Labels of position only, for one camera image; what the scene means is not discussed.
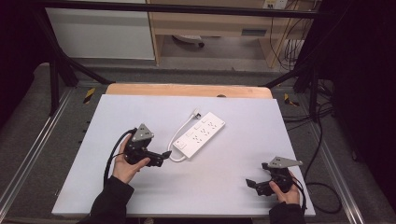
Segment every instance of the white panel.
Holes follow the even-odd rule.
[[[154,60],[147,12],[62,8],[47,12],[61,48],[70,57]]]
[[[201,114],[216,114],[226,125],[190,160],[166,160],[161,168],[143,168],[131,182],[135,192],[127,205],[128,215],[268,215],[277,204],[276,196],[259,197],[245,179],[269,180],[262,162],[275,156],[295,160],[276,100],[123,95],[102,96],[52,213],[73,217],[90,212],[103,187],[107,158],[124,132],[145,123],[155,135],[148,149],[163,153],[196,107]],[[186,125],[184,131],[194,123]],[[177,149],[172,154],[175,158],[181,156]],[[300,168],[290,169],[304,185]],[[311,200],[307,192],[305,195],[305,214],[313,216]]]

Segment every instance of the person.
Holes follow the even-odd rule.
[[[134,188],[129,183],[136,173],[149,163],[149,158],[145,158],[137,164],[131,165],[123,158],[122,153],[129,137],[131,137],[130,134],[121,143],[119,156],[115,159],[113,174],[93,202],[91,212],[78,224],[121,224],[126,222],[126,204],[134,193]],[[274,181],[270,181],[269,185],[279,201],[279,204],[269,212],[270,222],[274,224],[305,223],[297,187],[292,185],[287,193],[283,193]]]

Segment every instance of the power strip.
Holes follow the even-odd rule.
[[[181,135],[173,145],[186,157],[191,158],[224,125],[223,120],[209,112]]]

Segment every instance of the floor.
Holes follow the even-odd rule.
[[[163,47],[161,64],[141,63],[131,65],[129,62],[111,62],[109,64],[91,64],[92,70],[103,77],[118,82],[157,82],[257,86],[287,72],[285,68],[268,68],[258,48],[258,41],[251,38],[205,37],[205,47],[180,43],[168,36]],[[62,188],[67,171],[78,152],[79,141],[84,137],[84,130],[99,101],[100,94],[106,86],[100,86],[82,74],[80,85],[73,89],[70,100],[64,108],[56,126],[48,131],[48,138],[40,146],[40,154],[34,155],[32,166],[22,176],[22,182],[13,202],[7,207],[5,222],[17,223],[73,223],[75,220],[56,217],[50,213],[56,201],[56,194]],[[306,95],[295,94],[291,88],[294,79],[273,88],[272,93],[278,100],[285,119],[287,116],[306,115]],[[324,86],[331,86],[325,81]],[[15,110],[12,118],[0,131],[0,162],[7,169],[0,172],[0,191],[6,192],[9,183],[19,171],[26,155],[47,121],[50,111],[48,67],[41,66],[35,72],[35,82]],[[82,103],[87,90],[96,87],[96,92],[89,104]],[[290,102],[285,104],[285,93]],[[319,97],[319,103],[327,102],[328,96]],[[340,128],[336,115],[328,115],[321,120],[324,139],[323,147],[330,150],[346,185],[353,196],[353,203],[359,208],[363,222],[351,221],[347,209],[332,215],[317,211],[316,217],[308,217],[309,223],[396,223],[396,215],[389,207],[386,198],[374,182],[364,163],[353,161],[345,133]],[[299,160],[309,163],[318,147],[318,125],[313,122],[286,123],[290,141]],[[308,180],[337,185],[332,178],[325,150],[321,150],[313,163]],[[334,194],[321,186],[312,186],[309,193],[314,203],[320,208],[334,210],[338,202]],[[253,223],[268,223],[267,217],[254,219]]]

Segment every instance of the hand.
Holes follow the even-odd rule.
[[[270,181],[270,187],[274,191],[277,196],[277,200],[280,203],[297,203],[300,204],[300,192],[298,191],[297,187],[293,184],[291,185],[290,190],[287,193],[282,192],[279,186],[274,182]]]
[[[116,163],[113,169],[113,175],[125,184],[131,182],[134,175],[149,163],[149,158],[145,158],[137,164],[131,165],[124,159],[123,151],[131,135],[127,135],[125,140],[121,143],[119,156],[116,157]]]

